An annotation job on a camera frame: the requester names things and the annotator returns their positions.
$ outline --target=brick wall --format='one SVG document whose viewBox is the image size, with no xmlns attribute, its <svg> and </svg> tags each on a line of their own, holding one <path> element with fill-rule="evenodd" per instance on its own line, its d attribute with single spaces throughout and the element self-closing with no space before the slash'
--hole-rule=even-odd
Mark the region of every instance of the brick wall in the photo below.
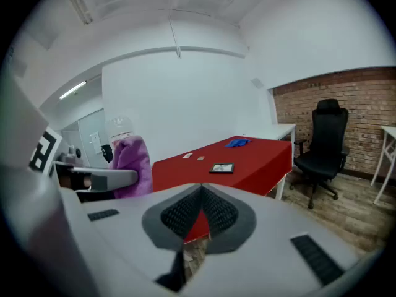
<svg viewBox="0 0 396 297">
<path fill-rule="evenodd" d="M 278 123 L 296 124 L 296 139 L 312 137 L 312 110 L 317 102 L 335 98 L 348 109 L 344 145 L 350 154 L 345 168 L 374 174 L 384 137 L 381 126 L 396 126 L 396 67 L 357 69 L 299 80 L 273 90 Z M 385 176 L 389 162 L 380 171 Z"/>
</svg>

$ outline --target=white table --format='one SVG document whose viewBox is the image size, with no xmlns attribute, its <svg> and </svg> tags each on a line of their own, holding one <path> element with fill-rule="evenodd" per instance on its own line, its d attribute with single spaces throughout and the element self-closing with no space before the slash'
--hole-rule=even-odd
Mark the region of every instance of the white table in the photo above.
<svg viewBox="0 0 396 297">
<path fill-rule="evenodd" d="M 295 124 L 271 124 L 268 126 L 264 126 L 261 129 L 243 133 L 241 136 L 256 137 L 258 139 L 280 140 L 282 137 L 285 137 L 290 133 L 291 165 L 293 166 L 293 158 L 295 155 L 295 127 Z M 286 176 L 284 176 L 282 180 L 278 183 L 277 195 L 275 196 L 277 200 L 281 200 L 282 198 L 283 188 L 285 187 L 285 178 Z"/>
<path fill-rule="evenodd" d="M 381 167 L 381 164 L 382 164 L 382 159 L 384 158 L 384 154 L 390 161 L 390 167 L 389 167 L 389 171 L 386 175 L 385 181 L 381 187 L 381 190 L 378 192 L 378 195 L 377 195 L 376 199 L 374 200 L 375 204 L 378 204 L 378 200 L 379 200 L 380 196 L 382 195 L 382 193 L 384 192 L 386 184 L 388 183 L 388 180 L 390 178 L 390 174 L 392 173 L 392 170 L 395 166 L 395 160 L 396 160 L 396 127 L 382 126 L 381 128 L 382 128 L 382 130 L 384 130 L 384 143 L 382 144 L 381 156 L 379 157 L 377 170 L 376 170 L 376 173 L 374 174 L 374 177 L 372 178 L 371 185 L 373 185 L 374 182 L 376 181 L 376 178 L 377 178 L 377 175 L 379 172 L 379 168 Z M 386 139 L 387 139 L 388 134 L 392 137 L 392 140 L 387 145 Z"/>
</svg>

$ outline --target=fluorescent light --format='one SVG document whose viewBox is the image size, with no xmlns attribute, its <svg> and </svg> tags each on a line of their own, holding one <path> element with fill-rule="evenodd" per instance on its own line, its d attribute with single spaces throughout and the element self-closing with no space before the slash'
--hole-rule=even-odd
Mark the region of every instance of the fluorescent light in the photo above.
<svg viewBox="0 0 396 297">
<path fill-rule="evenodd" d="M 87 83 L 87 82 L 81 82 L 81 83 L 79 83 L 77 86 L 71 88 L 71 89 L 70 89 L 68 92 L 66 92 L 64 95 L 61 95 L 61 96 L 59 97 L 59 99 L 62 100 L 64 97 L 70 95 L 72 92 L 74 92 L 74 91 L 76 91 L 78 88 L 84 86 L 86 83 Z"/>
</svg>

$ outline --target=white table leg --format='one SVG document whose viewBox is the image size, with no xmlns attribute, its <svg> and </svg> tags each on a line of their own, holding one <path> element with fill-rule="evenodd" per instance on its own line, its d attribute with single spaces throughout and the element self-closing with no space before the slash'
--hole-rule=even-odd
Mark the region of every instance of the white table leg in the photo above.
<svg viewBox="0 0 396 297">
<path fill-rule="evenodd" d="M 386 187 L 386 184 L 388 183 L 388 180 L 389 180 L 389 178 L 390 178 L 390 174 L 392 174 L 392 170 L 393 170 L 393 168 L 394 168 L 394 166 L 395 166 L 395 160 L 396 160 L 396 150 L 392 153 L 392 160 L 390 161 L 390 167 L 389 167 L 388 174 L 386 175 L 386 178 L 385 178 L 385 181 L 384 181 L 384 183 L 383 183 L 383 185 L 382 185 L 382 187 L 381 187 L 381 190 L 379 191 L 379 193 L 378 193 L 376 199 L 374 200 L 374 203 L 375 203 L 376 205 L 378 204 L 378 200 L 379 200 L 380 196 L 381 196 L 382 193 L 384 192 L 384 189 L 385 189 L 385 187 Z"/>
<path fill-rule="evenodd" d="M 388 133 L 387 133 L 386 131 L 384 131 L 384 143 L 382 144 L 381 156 L 379 157 L 378 166 L 377 166 L 377 169 L 376 169 L 376 173 L 374 174 L 374 177 L 372 178 L 371 185 L 373 185 L 374 182 L 375 182 L 376 179 L 377 179 L 377 175 L 378 175 L 378 172 L 379 172 L 379 168 L 381 167 L 382 159 L 384 158 L 384 152 L 385 152 L 385 147 L 386 147 L 386 137 L 387 137 L 387 134 L 388 134 Z"/>
<path fill-rule="evenodd" d="M 291 130 L 290 133 L 290 142 L 291 142 L 291 167 L 294 165 L 295 160 L 295 127 Z"/>
<path fill-rule="evenodd" d="M 282 178 L 282 180 L 278 183 L 277 195 L 275 196 L 275 199 L 277 199 L 277 200 L 281 200 L 282 199 L 283 187 L 285 187 L 285 180 L 286 180 L 286 176 L 284 176 Z"/>
</svg>

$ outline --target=red tablecloth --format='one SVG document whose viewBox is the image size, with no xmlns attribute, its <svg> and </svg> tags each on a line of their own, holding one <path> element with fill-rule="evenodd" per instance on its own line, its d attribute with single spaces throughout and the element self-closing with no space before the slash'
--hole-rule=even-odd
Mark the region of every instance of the red tablecloth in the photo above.
<svg viewBox="0 0 396 297">
<path fill-rule="evenodd" d="M 242 147 L 225 147 L 229 139 L 158 161 L 153 166 L 154 191 L 187 183 L 216 183 L 259 195 L 268 194 L 291 171 L 291 143 L 249 137 Z M 234 163 L 233 174 L 209 173 L 215 163 Z M 187 235 L 185 242 L 209 233 L 203 212 Z"/>
</svg>

